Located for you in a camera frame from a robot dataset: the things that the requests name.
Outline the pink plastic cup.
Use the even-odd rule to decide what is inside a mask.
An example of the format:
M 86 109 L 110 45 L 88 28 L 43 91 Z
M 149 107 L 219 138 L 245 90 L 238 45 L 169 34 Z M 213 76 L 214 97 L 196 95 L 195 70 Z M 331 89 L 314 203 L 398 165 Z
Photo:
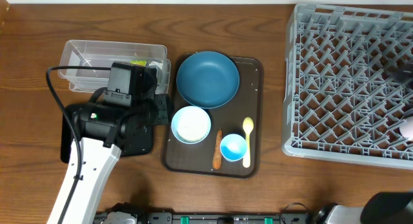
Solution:
M 403 120 L 403 123 L 399 127 L 401 135 L 408 139 L 409 141 L 413 140 L 413 117 L 410 116 Z

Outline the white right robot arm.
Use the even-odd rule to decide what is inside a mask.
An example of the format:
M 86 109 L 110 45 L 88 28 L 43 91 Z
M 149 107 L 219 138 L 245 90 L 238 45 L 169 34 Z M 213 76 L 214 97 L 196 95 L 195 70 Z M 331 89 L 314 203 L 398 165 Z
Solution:
M 314 214 L 310 222 L 412 224 L 412 192 L 379 192 L 363 208 L 332 203 Z

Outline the pandan cake wrapper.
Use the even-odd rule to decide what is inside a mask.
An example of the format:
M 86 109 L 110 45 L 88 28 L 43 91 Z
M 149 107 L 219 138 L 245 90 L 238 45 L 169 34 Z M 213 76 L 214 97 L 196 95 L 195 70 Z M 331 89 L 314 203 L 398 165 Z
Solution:
M 139 66 L 146 66 L 147 65 L 146 60 L 132 60 L 130 63 L 133 64 L 133 65 L 139 65 Z

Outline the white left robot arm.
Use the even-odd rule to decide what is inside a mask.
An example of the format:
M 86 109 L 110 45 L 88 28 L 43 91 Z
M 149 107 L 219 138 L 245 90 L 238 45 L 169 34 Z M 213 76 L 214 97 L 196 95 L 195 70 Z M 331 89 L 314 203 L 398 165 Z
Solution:
M 62 111 L 61 153 L 68 168 L 48 219 L 49 223 L 91 223 L 111 171 L 122 156 L 152 151 L 154 127 L 168 125 L 172 107 L 168 94 L 156 94 L 155 65 L 115 61 L 109 81 L 80 105 L 64 106 L 50 74 L 46 82 Z

